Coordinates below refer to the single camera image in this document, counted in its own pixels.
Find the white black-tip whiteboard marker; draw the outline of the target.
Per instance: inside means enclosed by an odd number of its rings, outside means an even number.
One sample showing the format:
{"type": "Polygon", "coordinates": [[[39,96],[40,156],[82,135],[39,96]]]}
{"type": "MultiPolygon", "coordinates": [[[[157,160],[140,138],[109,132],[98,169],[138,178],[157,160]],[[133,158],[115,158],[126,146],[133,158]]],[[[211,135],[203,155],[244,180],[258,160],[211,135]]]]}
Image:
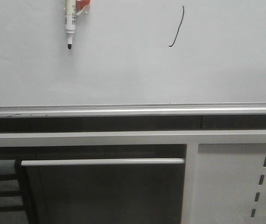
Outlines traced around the white black-tip whiteboard marker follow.
{"type": "Polygon", "coordinates": [[[65,0],[65,33],[68,49],[72,48],[76,28],[76,0],[65,0]]]}

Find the large whiteboard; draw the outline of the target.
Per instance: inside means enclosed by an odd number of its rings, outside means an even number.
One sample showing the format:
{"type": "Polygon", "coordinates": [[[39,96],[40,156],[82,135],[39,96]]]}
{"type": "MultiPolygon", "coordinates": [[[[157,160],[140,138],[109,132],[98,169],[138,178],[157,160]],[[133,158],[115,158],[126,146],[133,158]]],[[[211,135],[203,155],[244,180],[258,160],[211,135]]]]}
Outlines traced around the large whiteboard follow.
{"type": "Polygon", "coordinates": [[[266,103],[266,0],[0,0],[0,106],[266,103]]]}

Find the red round magnet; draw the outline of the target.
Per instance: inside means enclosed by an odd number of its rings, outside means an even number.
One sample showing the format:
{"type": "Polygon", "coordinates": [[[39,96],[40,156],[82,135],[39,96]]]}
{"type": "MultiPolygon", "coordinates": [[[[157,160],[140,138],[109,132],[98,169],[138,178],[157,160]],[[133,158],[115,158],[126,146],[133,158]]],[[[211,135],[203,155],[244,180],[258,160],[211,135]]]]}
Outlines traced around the red round magnet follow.
{"type": "Polygon", "coordinates": [[[76,0],[76,15],[87,14],[90,9],[91,0],[76,0]]]}

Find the white perforated pegboard panel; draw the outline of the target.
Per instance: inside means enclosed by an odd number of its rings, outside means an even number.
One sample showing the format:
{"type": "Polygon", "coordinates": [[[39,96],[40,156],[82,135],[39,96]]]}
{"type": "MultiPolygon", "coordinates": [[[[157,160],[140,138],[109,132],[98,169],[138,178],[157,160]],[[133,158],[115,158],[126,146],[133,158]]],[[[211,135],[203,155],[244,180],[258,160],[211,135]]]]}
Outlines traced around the white perforated pegboard panel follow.
{"type": "Polygon", "coordinates": [[[191,222],[266,224],[266,144],[201,144],[191,222]]]}

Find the white stand frame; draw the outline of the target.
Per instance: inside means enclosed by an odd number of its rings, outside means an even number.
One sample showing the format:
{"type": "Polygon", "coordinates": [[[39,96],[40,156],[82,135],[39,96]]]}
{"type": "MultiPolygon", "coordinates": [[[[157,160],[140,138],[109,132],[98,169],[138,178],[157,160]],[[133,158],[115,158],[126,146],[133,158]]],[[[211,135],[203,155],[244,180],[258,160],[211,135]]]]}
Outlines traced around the white stand frame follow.
{"type": "Polygon", "coordinates": [[[182,144],[187,147],[182,222],[192,224],[195,170],[201,144],[266,144],[266,130],[91,133],[0,133],[0,147],[182,144]]]}

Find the aluminium whiteboard tray rail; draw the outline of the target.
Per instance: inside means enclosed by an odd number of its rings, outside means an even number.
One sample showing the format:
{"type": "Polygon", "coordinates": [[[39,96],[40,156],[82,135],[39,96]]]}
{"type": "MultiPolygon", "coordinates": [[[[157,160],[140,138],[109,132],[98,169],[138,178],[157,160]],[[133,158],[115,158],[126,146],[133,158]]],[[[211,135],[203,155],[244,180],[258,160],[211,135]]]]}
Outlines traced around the aluminium whiteboard tray rail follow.
{"type": "Polygon", "coordinates": [[[95,116],[265,115],[266,103],[0,106],[0,119],[95,116]]]}

